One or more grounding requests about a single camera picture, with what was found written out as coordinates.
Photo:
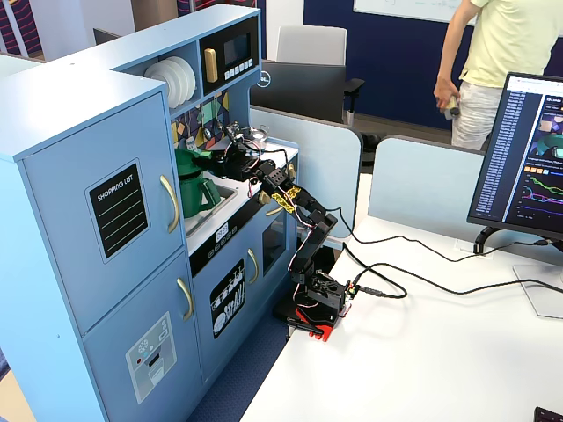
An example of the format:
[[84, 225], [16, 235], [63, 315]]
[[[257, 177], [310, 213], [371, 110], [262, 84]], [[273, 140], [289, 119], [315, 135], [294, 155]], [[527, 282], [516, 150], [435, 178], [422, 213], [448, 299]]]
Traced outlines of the person bare hand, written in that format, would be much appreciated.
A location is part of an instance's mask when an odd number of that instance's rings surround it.
[[459, 91], [449, 77], [439, 76], [436, 79], [434, 96], [436, 106], [444, 110], [453, 98], [459, 98]]

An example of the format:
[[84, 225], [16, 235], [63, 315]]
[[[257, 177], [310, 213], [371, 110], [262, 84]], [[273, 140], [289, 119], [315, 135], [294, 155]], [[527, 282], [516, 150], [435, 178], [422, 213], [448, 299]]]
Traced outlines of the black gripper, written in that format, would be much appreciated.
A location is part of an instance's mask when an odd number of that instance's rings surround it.
[[260, 163], [259, 158], [246, 155], [246, 149], [239, 147], [230, 147], [227, 150], [206, 150], [205, 157], [207, 159], [194, 159], [194, 167], [215, 177], [232, 180], [252, 178]]

